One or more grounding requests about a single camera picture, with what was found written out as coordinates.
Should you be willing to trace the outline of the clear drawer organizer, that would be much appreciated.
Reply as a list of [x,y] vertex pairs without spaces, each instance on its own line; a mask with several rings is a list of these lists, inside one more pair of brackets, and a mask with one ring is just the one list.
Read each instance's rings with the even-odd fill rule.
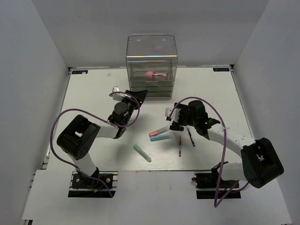
[[[126,68],[131,91],[148,90],[148,98],[171,98],[178,52],[173,35],[132,34],[127,39]],[[167,80],[148,79],[146,72],[167,73]]]

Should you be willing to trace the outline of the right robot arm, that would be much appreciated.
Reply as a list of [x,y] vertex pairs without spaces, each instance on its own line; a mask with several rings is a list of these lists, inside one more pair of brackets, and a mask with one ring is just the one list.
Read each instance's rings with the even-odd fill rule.
[[165,116],[171,121],[171,130],[183,131],[184,127],[193,127],[200,136],[223,145],[241,158],[240,163],[220,162],[211,169],[209,181],[217,187],[242,180],[261,188],[284,173],[269,139],[245,137],[225,128],[221,121],[208,116],[201,100],[191,101],[188,105],[175,103],[173,108],[166,109]]

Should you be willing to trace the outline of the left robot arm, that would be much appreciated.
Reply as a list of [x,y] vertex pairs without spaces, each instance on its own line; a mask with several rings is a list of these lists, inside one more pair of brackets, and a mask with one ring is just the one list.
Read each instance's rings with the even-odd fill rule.
[[69,155],[77,170],[84,173],[83,182],[94,187],[99,182],[98,168],[92,162],[89,150],[96,138],[120,138],[131,124],[129,120],[135,110],[140,111],[148,90],[119,91],[114,87],[110,96],[117,101],[108,119],[98,118],[98,125],[86,117],[77,115],[57,138],[57,145]]

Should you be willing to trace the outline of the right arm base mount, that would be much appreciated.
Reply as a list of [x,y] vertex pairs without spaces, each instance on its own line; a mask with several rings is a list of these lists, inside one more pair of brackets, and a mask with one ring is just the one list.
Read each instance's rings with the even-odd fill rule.
[[[196,187],[196,198],[198,200],[208,200],[215,198],[215,192],[217,187],[218,172],[212,171],[198,171],[195,172],[191,181]],[[238,192],[239,184],[235,184],[236,181],[228,180],[224,181],[221,179],[220,186],[217,193],[217,199],[221,199],[232,187],[232,191],[225,197],[225,199],[240,199],[241,195]]]

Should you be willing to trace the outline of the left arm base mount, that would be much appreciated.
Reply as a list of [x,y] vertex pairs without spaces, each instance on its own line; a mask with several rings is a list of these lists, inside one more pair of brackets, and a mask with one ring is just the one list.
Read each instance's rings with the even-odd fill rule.
[[111,194],[104,184],[97,180],[89,180],[77,171],[73,171],[68,191],[71,198],[111,198],[114,197],[118,184],[118,172],[99,172],[98,178],[109,188]]

